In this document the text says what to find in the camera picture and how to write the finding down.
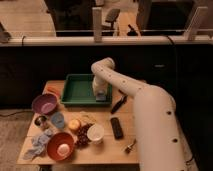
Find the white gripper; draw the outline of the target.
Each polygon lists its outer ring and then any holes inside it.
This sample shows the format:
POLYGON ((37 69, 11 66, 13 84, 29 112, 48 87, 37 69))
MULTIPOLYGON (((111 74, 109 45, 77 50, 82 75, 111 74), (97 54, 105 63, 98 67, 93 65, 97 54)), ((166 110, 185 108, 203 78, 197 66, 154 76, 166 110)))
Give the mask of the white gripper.
POLYGON ((95 76, 93 78, 92 88, 95 96, 100 93, 106 95, 108 91, 108 83, 105 80, 99 78, 98 76, 95 76))

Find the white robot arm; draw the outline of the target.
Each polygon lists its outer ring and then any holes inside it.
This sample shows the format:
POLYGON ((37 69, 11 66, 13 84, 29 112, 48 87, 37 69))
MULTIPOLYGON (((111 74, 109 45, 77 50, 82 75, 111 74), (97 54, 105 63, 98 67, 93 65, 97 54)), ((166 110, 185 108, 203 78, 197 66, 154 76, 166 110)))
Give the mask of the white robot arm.
POLYGON ((91 65, 93 92, 111 84, 133 98, 133 116, 140 171, 186 171, 173 97, 163 88, 114 70, 112 58, 91 65))

